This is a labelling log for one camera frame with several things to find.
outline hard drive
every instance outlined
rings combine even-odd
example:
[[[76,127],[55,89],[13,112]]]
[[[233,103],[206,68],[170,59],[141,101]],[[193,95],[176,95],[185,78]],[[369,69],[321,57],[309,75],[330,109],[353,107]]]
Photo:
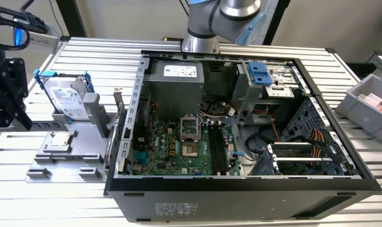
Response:
[[[57,74],[45,71],[35,72],[35,79],[55,107],[57,114],[64,114],[69,120],[88,121],[83,99],[88,92],[95,92],[91,75]]]

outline power supply label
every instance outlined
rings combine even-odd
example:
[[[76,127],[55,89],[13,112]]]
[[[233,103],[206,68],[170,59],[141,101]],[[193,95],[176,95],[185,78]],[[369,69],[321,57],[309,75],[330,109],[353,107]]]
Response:
[[[197,202],[156,202],[156,215],[158,216],[193,216],[197,213]]]
[[[53,87],[51,90],[64,114],[73,120],[89,119],[79,92],[65,87]]]
[[[197,66],[166,65],[165,77],[197,77]]]

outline motherboard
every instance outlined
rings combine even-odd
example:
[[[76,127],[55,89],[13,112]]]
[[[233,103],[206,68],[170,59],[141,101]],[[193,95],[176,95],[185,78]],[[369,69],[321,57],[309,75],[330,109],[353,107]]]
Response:
[[[240,175],[230,125],[154,121],[150,133],[148,150],[135,153],[135,175]]]

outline gray plastic bin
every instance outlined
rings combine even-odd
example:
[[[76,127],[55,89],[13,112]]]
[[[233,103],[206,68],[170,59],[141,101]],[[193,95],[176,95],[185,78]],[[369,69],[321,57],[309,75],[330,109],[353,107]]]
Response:
[[[382,79],[372,74],[346,91],[346,97],[336,110],[374,137],[382,139],[382,112],[358,98],[361,94],[368,96],[370,93],[382,99]]]

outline gray wall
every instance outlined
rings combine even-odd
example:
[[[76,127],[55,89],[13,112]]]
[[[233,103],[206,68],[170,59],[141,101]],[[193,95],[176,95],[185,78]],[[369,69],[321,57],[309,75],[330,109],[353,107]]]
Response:
[[[382,0],[292,0],[273,45],[333,47],[345,61],[382,50]]]
[[[92,37],[162,40],[182,38],[188,17],[178,0],[76,0]]]
[[[77,0],[93,37],[182,38],[186,15],[178,0]],[[273,45],[333,47],[346,61],[382,50],[382,0],[292,0]]]
[[[53,4],[55,13],[64,31],[65,35],[69,35],[68,29],[61,18],[60,9],[55,0],[51,0]],[[0,6],[19,11],[23,4],[27,0],[0,0]],[[48,24],[51,24],[57,33],[60,34],[60,28],[55,20],[51,4],[48,0],[36,0],[31,7],[27,9],[28,12],[40,17]],[[12,44],[13,36],[11,27],[0,27],[0,42],[4,44]],[[45,52],[33,52],[29,50],[7,52],[7,57],[23,58],[25,61],[25,71],[28,78],[32,77],[32,72],[36,68],[40,68],[45,58],[49,53]]]

